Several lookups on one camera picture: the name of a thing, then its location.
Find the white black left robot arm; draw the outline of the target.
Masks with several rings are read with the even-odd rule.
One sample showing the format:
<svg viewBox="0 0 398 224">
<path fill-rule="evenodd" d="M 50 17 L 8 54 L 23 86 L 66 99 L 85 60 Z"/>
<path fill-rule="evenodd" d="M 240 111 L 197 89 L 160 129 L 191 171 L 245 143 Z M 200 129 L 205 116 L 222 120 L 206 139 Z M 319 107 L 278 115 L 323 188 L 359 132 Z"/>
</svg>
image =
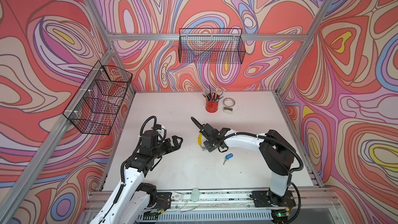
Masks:
<svg viewBox="0 0 398 224">
<path fill-rule="evenodd" d="M 90 223 L 134 224 L 145 209 L 156 206 L 157 187 L 144 179 L 164 155 L 179 150 L 183 142 L 181 137 L 166 135 L 156 116 L 144 121 L 136 148 L 120 166 L 119 183 Z"/>
</svg>

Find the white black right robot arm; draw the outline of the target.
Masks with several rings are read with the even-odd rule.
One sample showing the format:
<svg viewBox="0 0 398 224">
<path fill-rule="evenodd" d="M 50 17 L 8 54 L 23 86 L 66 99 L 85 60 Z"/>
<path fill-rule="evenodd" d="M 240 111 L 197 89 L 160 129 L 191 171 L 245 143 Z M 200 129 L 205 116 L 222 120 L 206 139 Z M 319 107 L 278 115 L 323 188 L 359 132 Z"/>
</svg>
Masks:
<svg viewBox="0 0 398 224">
<path fill-rule="evenodd" d="M 201 124 L 194 117 L 192 122 L 205 138 L 204 148 L 208 152 L 227 152 L 229 148 L 258 151 L 271 171 L 271 185 L 265 197 L 257 201 L 274 207 L 282 207 L 289 198 L 288 188 L 293 185 L 292 174 L 304 169 L 304 163 L 295 148 L 277 131 L 265 134 L 237 132 L 229 128 L 217 130 L 210 124 Z"/>
</svg>

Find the silver metal keyring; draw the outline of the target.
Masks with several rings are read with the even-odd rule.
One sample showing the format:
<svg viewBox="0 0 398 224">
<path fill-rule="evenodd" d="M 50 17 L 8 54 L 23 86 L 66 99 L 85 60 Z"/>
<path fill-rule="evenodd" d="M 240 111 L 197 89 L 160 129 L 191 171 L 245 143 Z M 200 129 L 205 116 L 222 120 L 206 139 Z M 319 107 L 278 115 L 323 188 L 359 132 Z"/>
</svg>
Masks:
<svg viewBox="0 0 398 224">
<path fill-rule="evenodd" d="M 200 133 L 199 135 L 198 135 L 198 145 L 201 147 L 201 149 L 203 150 L 203 151 L 206 151 L 207 150 L 207 148 L 206 148 L 206 145 L 205 145 L 205 142 L 207 141 L 207 139 Z"/>
</svg>

